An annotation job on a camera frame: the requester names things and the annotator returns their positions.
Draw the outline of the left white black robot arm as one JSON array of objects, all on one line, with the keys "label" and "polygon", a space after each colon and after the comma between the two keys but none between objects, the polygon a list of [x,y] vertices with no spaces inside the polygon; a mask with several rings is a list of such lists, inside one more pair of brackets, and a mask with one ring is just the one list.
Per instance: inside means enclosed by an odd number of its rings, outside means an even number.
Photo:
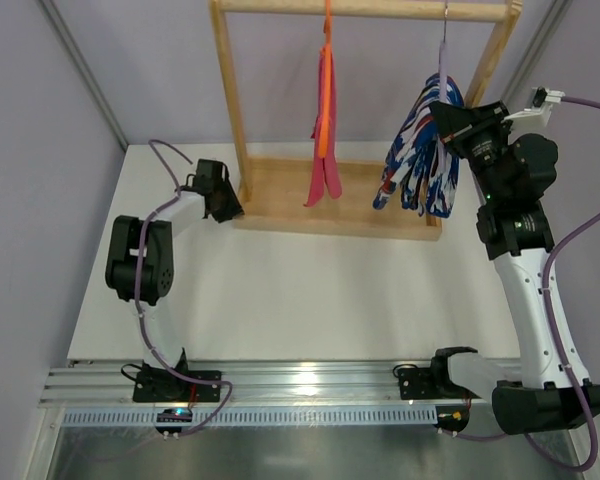
[{"label": "left white black robot arm", "polygon": [[176,186],[174,197],[146,218],[120,215],[114,220],[105,283],[138,321],[143,361],[133,375],[127,372],[130,365],[121,368],[134,383],[134,402],[220,400],[222,373],[189,369],[167,296],[176,279],[176,237],[208,218],[224,223],[242,215],[226,164],[200,159],[186,182]]}]

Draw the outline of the blue white patterned trousers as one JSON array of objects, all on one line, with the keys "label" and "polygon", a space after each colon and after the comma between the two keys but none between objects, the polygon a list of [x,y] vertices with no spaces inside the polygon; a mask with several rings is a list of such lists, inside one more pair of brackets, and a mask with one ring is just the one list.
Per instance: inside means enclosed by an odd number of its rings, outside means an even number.
[{"label": "blue white patterned trousers", "polygon": [[453,209],[460,157],[442,144],[431,113],[437,101],[464,105],[463,95],[452,77],[431,75],[424,83],[385,157],[381,184],[372,202],[384,209],[394,194],[401,207],[420,216],[448,218]]}]

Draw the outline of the aluminium front rail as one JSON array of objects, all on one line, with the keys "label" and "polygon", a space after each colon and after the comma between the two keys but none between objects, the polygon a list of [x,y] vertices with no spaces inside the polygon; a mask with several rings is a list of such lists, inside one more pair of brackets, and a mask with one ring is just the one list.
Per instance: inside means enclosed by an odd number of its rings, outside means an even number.
[{"label": "aluminium front rail", "polygon": [[[396,360],[193,361],[192,369],[219,370],[233,384],[229,405],[397,404]],[[53,368],[39,404],[44,407],[130,405],[133,384],[122,362],[77,362]]]}]

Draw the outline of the wooden clothes rack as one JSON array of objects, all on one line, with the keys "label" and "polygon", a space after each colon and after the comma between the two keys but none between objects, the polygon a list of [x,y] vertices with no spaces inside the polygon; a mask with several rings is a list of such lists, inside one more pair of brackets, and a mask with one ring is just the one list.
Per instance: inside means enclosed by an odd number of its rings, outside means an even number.
[{"label": "wooden clothes rack", "polygon": [[241,175],[239,198],[246,209],[242,229],[305,234],[343,235],[436,241],[442,222],[431,215],[404,213],[397,207],[372,212],[366,198],[372,193],[381,165],[371,161],[340,162],[344,194],[302,205],[313,170],[309,158],[257,156],[248,151],[239,92],[226,20],[228,13],[322,15],[333,17],[451,20],[491,23],[494,28],[468,89],[467,99],[477,103],[486,91],[508,40],[522,13],[522,2],[499,3],[441,1],[212,1],[209,4],[228,116]]}]

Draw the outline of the black connector board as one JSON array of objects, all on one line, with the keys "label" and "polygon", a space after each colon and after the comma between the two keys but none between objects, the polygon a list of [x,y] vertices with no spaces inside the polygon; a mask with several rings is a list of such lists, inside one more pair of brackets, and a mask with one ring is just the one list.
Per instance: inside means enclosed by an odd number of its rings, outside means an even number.
[{"label": "black connector board", "polygon": [[469,420],[470,412],[468,410],[439,410],[436,413],[436,422],[434,423],[434,428],[439,433],[450,433],[451,435],[457,435],[468,426]]},{"label": "black connector board", "polygon": [[180,434],[192,426],[192,418],[193,414],[190,408],[166,408],[156,414],[154,426],[161,435]]}]

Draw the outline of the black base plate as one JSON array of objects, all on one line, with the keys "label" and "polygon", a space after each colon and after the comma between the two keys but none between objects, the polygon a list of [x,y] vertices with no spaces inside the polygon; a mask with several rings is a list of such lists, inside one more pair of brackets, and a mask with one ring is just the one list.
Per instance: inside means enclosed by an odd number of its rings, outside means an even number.
[{"label": "black base plate", "polygon": [[190,383],[164,370],[141,370],[134,380],[135,403],[219,403],[220,387]]},{"label": "black base plate", "polygon": [[392,374],[397,380],[401,400],[477,398],[477,395],[470,390],[436,380],[429,367],[403,363],[394,366]]}]

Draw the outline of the right black connector board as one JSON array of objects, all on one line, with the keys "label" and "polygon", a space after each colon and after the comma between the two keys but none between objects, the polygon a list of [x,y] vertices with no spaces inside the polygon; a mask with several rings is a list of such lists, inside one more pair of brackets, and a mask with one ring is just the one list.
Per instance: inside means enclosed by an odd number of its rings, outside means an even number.
[{"label": "right black connector board", "polygon": [[457,435],[468,426],[469,420],[470,412],[468,410],[439,410],[436,413],[436,422],[434,423],[434,428],[439,433],[450,433],[451,435]]}]

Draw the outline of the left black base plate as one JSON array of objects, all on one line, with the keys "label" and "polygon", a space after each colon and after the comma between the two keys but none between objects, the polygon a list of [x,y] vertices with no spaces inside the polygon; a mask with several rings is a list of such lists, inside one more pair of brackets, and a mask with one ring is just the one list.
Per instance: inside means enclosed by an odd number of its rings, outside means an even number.
[{"label": "left black base plate", "polygon": [[134,380],[135,403],[219,403],[220,387],[190,383],[164,370],[141,370]]}]

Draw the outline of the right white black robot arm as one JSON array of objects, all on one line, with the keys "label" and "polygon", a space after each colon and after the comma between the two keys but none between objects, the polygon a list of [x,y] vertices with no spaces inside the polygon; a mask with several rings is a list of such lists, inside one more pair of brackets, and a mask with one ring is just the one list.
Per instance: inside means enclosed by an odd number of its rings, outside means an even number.
[{"label": "right white black robot arm", "polygon": [[508,435],[576,429],[600,413],[600,384],[570,334],[553,267],[560,247],[541,204],[557,178],[558,147],[536,130],[566,99],[538,88],[515,114],[501,102],[431,105],[442,143],[468,161],[484,198],[476,227],[505,291],[521,373],[512,376],[468,347],[439,349],[431,365],[451,387],[488,401]]}]

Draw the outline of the orange plastic hanger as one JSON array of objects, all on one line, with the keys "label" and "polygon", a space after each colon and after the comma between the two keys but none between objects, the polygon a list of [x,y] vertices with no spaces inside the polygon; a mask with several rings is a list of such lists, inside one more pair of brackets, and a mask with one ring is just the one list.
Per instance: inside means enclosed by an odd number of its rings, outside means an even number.
[{"label": "orange plastic hanger", "polygon": [[325,157],[328,151],[328,137],[329,137],[329,126],[330,126],[330,108],[331,108],[331,73],[332,73],[332,16],[331,16],[331,1],[325,1],[325,20],[323,27],[325,42],[321,50],[322,60],[322,76],[320,83],[320,93],[322,94],[321,114],[320,114],[320,128],[318,137],[318,154],[320,157]]}]

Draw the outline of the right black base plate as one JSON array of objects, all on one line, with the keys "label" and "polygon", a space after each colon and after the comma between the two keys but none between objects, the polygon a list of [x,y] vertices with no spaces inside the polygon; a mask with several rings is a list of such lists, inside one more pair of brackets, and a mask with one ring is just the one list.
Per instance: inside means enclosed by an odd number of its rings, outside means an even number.
[{"label": "right black base plate", "polygon": [[436,380],[429,367],[403,363],[394,366],[392,374],[397,380],[401,400],[477,398],[477,395],[470,390]]}]

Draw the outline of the pink garment on hanger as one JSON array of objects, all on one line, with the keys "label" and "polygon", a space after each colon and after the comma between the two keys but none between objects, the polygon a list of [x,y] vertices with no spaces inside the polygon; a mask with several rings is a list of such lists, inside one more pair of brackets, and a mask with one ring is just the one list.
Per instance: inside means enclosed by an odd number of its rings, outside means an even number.
[{"label": "pink garment on hanger", "polygon": [[304,206],[314,207],[327,191],[332,199],[342,195],[335,156],[337,89],[333,49],[326,43],[320,52],[318,71],[318,110],[311,138],[314,140],[311,178]]}]

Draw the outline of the left black connector board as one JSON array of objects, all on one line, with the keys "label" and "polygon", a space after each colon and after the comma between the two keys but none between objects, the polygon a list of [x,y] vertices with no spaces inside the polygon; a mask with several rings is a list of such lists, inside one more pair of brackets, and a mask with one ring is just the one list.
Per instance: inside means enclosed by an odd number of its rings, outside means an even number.
[{"label": "left black connector board", "polygon": [[192,426],[192,418],[193,414],[190,408],[166,408],[156,414],[154,426],[161,435],[180,434]]}]

